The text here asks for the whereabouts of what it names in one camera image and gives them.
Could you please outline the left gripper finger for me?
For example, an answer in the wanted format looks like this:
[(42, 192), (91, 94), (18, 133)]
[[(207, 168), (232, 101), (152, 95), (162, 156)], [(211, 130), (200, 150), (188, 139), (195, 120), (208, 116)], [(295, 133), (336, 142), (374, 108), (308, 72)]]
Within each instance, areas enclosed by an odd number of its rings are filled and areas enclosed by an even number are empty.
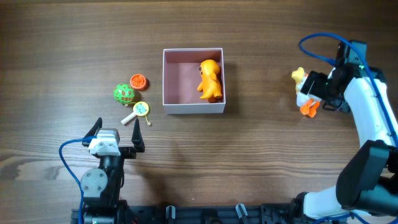
[(131, 142), (133, 143), (133, 146), (135, 149), (144, 149), (145, 148), (144, 140), (143, 140), (142, 134), (141, 134), (141, 127), (140, 127), (138, 119), (136, 119), (134, 122), (134, 129), (132, 132)]
[(87, 134), (83, 138), (83, 143), (90, 144), (91, 140), (96, 137), (98, 131), (102, 128), (102, 125), (103, 125), (103, 120), (101, 117), (99, 117), (96, 120), (96, 123), (93, 125), (93, 127), (87, 132)]

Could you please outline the white duck toy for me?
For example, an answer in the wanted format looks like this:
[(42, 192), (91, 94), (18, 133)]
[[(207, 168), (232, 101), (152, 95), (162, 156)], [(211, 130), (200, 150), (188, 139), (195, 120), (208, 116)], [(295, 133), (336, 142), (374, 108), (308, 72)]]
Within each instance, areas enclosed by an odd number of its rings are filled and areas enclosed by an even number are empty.
[(295, 91), (297, 95), (297, 106), (304, 116), (313, 118), (317, 113), (317, 108), (320, 106), (321, 99), (317, 96), (302, 93), (303, 85), (308, 78), (308, 73), (302, 67), (292, 72), (292, 78), (295, 80)]

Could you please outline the yellow wooden rattle drum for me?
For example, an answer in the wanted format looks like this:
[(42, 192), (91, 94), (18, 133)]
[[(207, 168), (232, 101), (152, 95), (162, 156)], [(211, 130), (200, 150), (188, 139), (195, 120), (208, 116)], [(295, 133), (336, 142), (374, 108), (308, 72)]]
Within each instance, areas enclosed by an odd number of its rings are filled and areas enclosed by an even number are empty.
[(128, 124), (131, 120), (133, 120), (135, 117), (145, 117), (147, 121), (147, 125), (151, 126), (152, 123), (149, 121), (147, 115), (149, 114), (150, 107), (149, 105), (144, 102), (144, 101), (139, 101), (133, 106), (133, 112), (129, 115), (127, 115), (124, 119), (121, 120), (121, 123), (123, 125)]

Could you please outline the green patterned ball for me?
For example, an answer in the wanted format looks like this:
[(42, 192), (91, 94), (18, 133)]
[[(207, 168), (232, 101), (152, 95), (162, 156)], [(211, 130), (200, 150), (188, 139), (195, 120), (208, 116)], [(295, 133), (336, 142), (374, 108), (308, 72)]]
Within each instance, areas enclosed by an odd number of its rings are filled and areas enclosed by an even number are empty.
[(133, 102), (135, 92), (131, 85), (120, 83), (115, 86), (113, 96), (117, 102), (126, 105)]

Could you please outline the orange round cap toy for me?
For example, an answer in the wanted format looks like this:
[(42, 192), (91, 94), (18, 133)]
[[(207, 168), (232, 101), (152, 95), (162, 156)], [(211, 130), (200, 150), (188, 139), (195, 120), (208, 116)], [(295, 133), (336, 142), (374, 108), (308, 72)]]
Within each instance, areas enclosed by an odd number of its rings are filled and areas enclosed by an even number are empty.
[(148, 85), (147, 78), (144, 75), (137, 73), (130, 78), (130, 85), (135, 90), (143, 91)]

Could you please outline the orange dinosaur toy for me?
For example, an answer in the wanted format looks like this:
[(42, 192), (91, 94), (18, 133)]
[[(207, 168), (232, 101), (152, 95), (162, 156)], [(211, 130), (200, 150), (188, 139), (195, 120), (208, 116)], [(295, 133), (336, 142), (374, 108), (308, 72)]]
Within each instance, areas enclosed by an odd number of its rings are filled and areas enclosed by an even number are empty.
[(199, 67), (201, 82), (197, 91), (202, 92), (201, 100), (215, 103), (223, 97), (221, 83), (218, 80), (220, 66), (212, 59), (204, 60)]

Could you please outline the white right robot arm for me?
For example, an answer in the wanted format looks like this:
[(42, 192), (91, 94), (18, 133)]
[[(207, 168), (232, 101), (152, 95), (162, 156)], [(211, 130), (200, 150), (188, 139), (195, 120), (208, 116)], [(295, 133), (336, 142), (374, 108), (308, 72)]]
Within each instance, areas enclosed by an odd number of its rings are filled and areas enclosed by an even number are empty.
[(366, 61), (367, 45), (337, 38), (336, 58), (321, 60), (329, 74), (292, 72), (296, 104), (314, 117), (318, 107), (351, 113), (359, 150), (338, 176), (336, 184), (318, 192), (303, 192), (289, 205), (290, 223), (341, 223), (363, 215), (397, 217), (397, 121), (387, 98), (382, 70)]

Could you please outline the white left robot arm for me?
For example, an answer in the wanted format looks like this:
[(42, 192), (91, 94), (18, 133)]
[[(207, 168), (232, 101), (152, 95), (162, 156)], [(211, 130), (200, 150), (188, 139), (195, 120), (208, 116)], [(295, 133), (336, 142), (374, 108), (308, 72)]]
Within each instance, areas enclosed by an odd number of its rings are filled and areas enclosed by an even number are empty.
[(99, 159), (99, 166), (86, 171), (80, 180), (82, 206), (78, 223), (138, 223), (138, 218), (119, 194), (124, 186), (126, 159), (135, 159), (145, 152), (139, 120), (135, 120), (131, 136), (132, 146), (120, 146), (116, 128), (103, 128), (98, 118), (83, 138), (82, 145)]

